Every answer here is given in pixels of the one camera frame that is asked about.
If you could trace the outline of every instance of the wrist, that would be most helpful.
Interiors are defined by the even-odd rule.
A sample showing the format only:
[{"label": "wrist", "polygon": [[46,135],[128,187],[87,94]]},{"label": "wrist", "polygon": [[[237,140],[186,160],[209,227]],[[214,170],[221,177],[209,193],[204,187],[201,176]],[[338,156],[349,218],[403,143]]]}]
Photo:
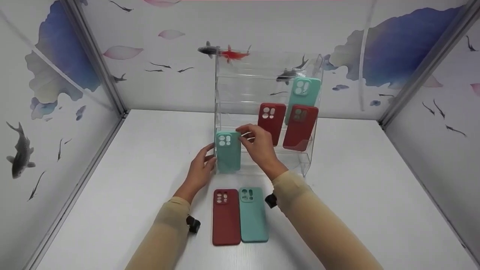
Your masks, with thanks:
[{"label": "wrist", "polygon": [[270,181],[273,181],[275,178],[288,171],[288,168],[278,159],[266,162],[265,164],[260,166],[260,169],[264,171]]},{"label": "wrist", "polygon": [[173,196],[180,197],[186,200],[188,203],[192,204],[193,198],[197,195],[197,192],[200,188],[197,188],[193,185],[188,185],[183,183],[175,192]]}]

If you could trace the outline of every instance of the hand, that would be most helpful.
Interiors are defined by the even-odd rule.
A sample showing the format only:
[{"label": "hand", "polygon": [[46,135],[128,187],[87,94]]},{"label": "hand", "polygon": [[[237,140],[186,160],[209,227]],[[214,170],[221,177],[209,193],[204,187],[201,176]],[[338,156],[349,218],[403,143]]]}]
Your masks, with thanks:
[{"label": "hand", "polygon": [[214,155],[207,156],[207,152],[212,150],[214,146],[211,143],[198,152],[197,156],[190,163],[187,178],[175,192],[174,196],[184,198],[191,204],[197,192],[210,181],[216,157]]},{"label": "hand", "polygon": [[272,135],[268,131],[254,124],[240,126],[236,131],[242,134],[239,140],[247,149],[252,160],[258,164],[270,180],[274,180],[288,171],[276,157]]}]

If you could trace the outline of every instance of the person's left hand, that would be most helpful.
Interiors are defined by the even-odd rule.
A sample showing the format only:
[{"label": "person's left hand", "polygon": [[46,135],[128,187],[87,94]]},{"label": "person's left hand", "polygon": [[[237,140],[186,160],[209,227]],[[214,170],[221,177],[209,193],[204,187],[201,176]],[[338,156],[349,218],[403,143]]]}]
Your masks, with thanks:
[{"label": "person's left hand", "polygon": [[174,196],[184,198],[191,204],[197,192],[210,181],[216,157],[207,155],[207,152],[212,150],[214,146],[215,144],[211,143],[198,152],[190,163],[187,178]]}]

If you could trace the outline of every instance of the mint green phone case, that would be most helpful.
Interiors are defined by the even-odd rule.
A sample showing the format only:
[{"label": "mint green phone case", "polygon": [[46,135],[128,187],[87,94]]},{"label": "mint green phone case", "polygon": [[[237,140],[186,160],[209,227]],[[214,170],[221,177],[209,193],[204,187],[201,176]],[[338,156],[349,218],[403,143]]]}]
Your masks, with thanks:
[{"label": "mint green phone case", "polygon": [[245,243],[267,242],[268,226],[262,189],[243,187],[239,189],[239,200],[241,240]]},{"label": "mint green phone case", "polygon": [[219,173],[232,173],[240,170],[240,133],[217,131],[215,134],[216,162]]},{"label": "mint green phone case", "polygon": [[315,106],[321,87],[322,81],[317,78],[296,77],[293,80],[292,92],[290,93],[287,113],[285,114],[285,125],[288,125],[293,105]]}]

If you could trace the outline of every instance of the acrylic display stand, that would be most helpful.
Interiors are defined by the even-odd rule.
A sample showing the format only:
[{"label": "acrylic display stand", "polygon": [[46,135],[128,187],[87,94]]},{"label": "acrylic display stand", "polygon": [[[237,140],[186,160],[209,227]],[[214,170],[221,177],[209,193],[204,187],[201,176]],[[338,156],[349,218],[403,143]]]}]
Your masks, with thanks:
[{"label": "acrylic display stand", "polygon": [[[285,52],[258,52],[250,51],[249,55],[241,60],[227,62],[225,56],[216,56],[215,77],[215,133],[217,131],[233,131],[235,128],[258,122],[260,105],[264,102],[283,103],[288,106],[293,79],[286,85],[278,77],[287,69],[302,64],[303,53]],[[297,76],[314,77],[323,81],[323,58],[320,54],[305,54],[308,62],[302,69],[298,69]],[[320,104],[320,94],[315,106]],[[315,127],[310,136],[305,151],[299,152],[283,148],[283,139],[287,126],[283,124],[278,146],[275,153],[278,159],[289,170],[305,177],[312,163],[313,144],[315,141]],[[244,146],[241,149],[240,174],[263,174],[250,158]]]}]

